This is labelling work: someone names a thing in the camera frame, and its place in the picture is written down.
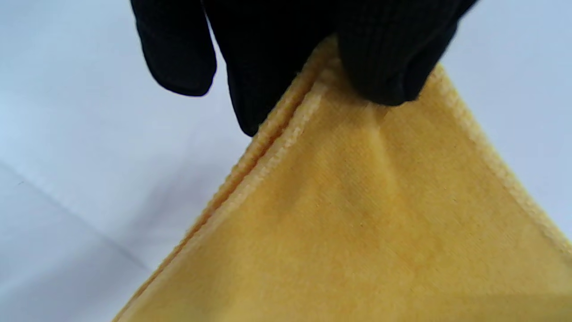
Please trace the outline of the person's left hand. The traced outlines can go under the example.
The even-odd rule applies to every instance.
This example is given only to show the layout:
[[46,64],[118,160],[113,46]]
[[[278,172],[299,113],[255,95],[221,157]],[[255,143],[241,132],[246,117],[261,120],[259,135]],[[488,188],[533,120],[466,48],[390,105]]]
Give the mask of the person's left hand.
[[241,130],[253,136],[330,35],[352,86],[385,106],[413,101],[474,0],[133,0],[147,67],[173,93],[201,97],[218,43]]

